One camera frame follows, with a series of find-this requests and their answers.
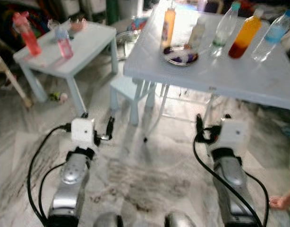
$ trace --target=gray floor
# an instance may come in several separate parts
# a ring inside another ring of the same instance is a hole
[[[109,82],[114,77],[111,59],[100,55],[77,76],[89,117],[96,129],[104,132],[110,116]],[[123,63],[119,65],[122,76]],[[40,74],[46,91],[68,93],[65,81]],[[33,97],[24,77],[19,81]],[[170,96],[178,97],[179,88],[171,87]],[[208,94],[188,91],[182,98],[204,100]],[[121,110],[116,113],[113,139],[104,142],[91,168],[85,204],[79,226],[90,227],[105,212],[123,216],[127,227],[161,227],[164,215],[171,210],[186,212],[199,227],[223,226],[212,178],[197,163],[191,141],[195,126],[190,122],[162,118],[147,144],[143,137],[158,115],[162,100],[156,96],[153,109],[139,104],[140,123],[129,125],[129,103],[120,98]],[[266,108],[221,97],[216,101],[210,122],[223,113],[251,125],[251,137],[241,153],[244,168],[260,179],[270,195],[283,195],[290,189],[290,138],[280,127],[290,124],[290,111]],[[26,192],[27,166],[43,135],[52,127],[70,122],[76,113],[69,99],[63,105],[35,102],[27,111],[16,92],[0,91],[0,227],[40,226],[28,204]],[[202,105],[169,100],[165,112],[194,119],[204,113]],[[34,168],[33,194],[39,179],[55,164],[64,161],[73,148],[69,135],[56,133],[43,148]],[[202,159],[212,166],[203,147]],[[47,210],[58,186],[58,171],[51,174],[44,186],[43,205]],[[263,218],[264,195],[253,181],[248,182],[259,217]],[[270,227],[290,227],[290,211],[271,211]]]

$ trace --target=clear water bottle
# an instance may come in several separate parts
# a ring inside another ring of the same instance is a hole
[[[219,22],[211,47],[211,55],[213,57],[219,57],[222,54],[223,47],[226,45],[229,36],[235,29],[235,25],[238,20],[239,8],[240,3],[233,2],[231,8]]]
[[[270,55],[275,46],[280,43],[281,38],[290,28],[290,10],[287,10],[284,15],[277,18],[270,26],[266,35],[254,49],[251,57],[263,62]]]

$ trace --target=white table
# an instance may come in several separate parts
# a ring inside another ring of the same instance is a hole
[[[62,26],[67,30],[70,28],[69,22],[65,22]],[[47,95],[32,70],[66,79],[74,99],[77,114],[81,116],[86,112],[86,109],[74,76],[109,43],[111,44],[112,73],[117,74],[118,61],[115,35],[116,29],[112,27],[87,22],[87,27],[83,31],[73,34],[74,39],[71,40],[71,44],[74,56],[69,60],[62,58],[53,31],[38,39],[38,43],[42,48],[41,54],[33,57],[27,47],[24,47],[14,54],[14,59],[19,63],[40,102],[44,102],[47,99]]]
[[[240,17],[224,48],[224,54],[214,59],[209,55],[209,45],[222,15],[176,10],[173,44],[186,43],[197,18],[206,19],[199,60],[191,66],[178,67],[166,62],[160,50],[164,12],[168,4],[167,1],[161,1],[152,13],[123,71],[125,76],[167,84],[161,111],[169,85],[290,109],[290,61],[283,47],[278,45],[263,63],[250,58],[251,52],[269,27],[267,22],[263,22],[243,57],[234,60],[227,53],[243,25],[244,18]]]

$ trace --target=orange bottle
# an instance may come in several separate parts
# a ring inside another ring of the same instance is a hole
[[[264,11],[257,9],[252,17],[246,19],[242,29],[236,37],[231,49],[229,50],[229,56],[231,58],[240,58],[252,42],[254,36],[262,26],[260,17]]]
[[[168,47],[171,44],[174,20],[175,20],[175,11],[174,7],[172,7],[173,1],[171,2],[171,7],[167,9],[165,12],[165,19],[162,30],[162,47]]]

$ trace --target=plate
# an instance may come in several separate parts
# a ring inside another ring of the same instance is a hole
[[[141,30],[122,32],[116,36],[118,48],[118,60],[126,60],[130,54],[132,46],[136,43]]]
[[[187,44],[166,47],[162,54],[166,61],[177,66],[189,66],[198,59],[198,53]]]

